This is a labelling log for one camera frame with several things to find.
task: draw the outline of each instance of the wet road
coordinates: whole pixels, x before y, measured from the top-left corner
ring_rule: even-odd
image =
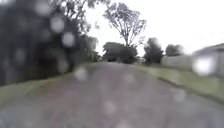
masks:
[[[224,127],[223,105],[126,65],[96,64],[91,73],[82,68],[65,79],[2,108],[0,127]]]

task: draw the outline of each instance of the house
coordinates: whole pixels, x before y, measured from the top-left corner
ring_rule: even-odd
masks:
[[[224,43],[196,51],[192,56],[192,66],[201,68],[208,75],[224,77]]]

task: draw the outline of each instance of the foliage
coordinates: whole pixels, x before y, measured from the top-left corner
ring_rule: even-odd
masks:
[[[0,10],[0,85],[66,73],[86,61],[86,55],[96,56],[96,38],[82,35],[77,22],[56,6],[40,15],[31,8],[39,1],[15,0]],[[61,31],[52,28],[55,18],[63,24]],[[70,45],[65,45],[66,35]]]
[[[182,46],[169,44],[166,47],[166,56],[179,56],[182,55]]]
[[[103,3],[109,4],[109,0],[53,0],[52,4],[61,10],[65,16],[77,23],[82,34],[89,32],[91,25],[86,21],[85,6],[94,8],[95,5]]]
[[[134,46],[125,46],[120,43],[108,42],[104,46],[104,60],[131,64],[136,61],[137,50]]]
[[[156,38],[149,38],[145,47],[145,61],[146,64],[160,63],[163,51],[161,50],[158,40]]]
[[[133,41],[146,27],[146,20],[140,20],[140,13],[133,11],[124,3],[114,3],[105,11],[104,17],[124,38],[126,46],[133,46]]]

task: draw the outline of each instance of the sky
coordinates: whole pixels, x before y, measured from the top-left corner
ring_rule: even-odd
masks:
[[[156,37],[162,48],[168,44],[181,44],[185,53],[192,53],[209,45],[224,42],[223,0],[111,0],[124,2],[147,20],[146,30],[141,34]],[[89,35],[98,38],[96,50],[102,55],[102,46],[108,41],[124,43],[119,33],[109,27],[102,17],[106,7],[97,6],[87,11],[87,21],[92,24]],[[95,22],[100,29],[95,29]],[[143,45],[138,48],[144,54]]]

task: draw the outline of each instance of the grass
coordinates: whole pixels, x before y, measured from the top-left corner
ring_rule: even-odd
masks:
[[[191,71],[163,67],[135,66],[178,87],[224,103],[224,81],[217,77],[200,77]]]
[[[27,95],[35,95],[36,93],[43,93],[50,89],[52,85],[55,85],[54,83],[62,81],[66,76],[67,75],[48,80],[28,81],[0,87],[0,108],[14,99]]]

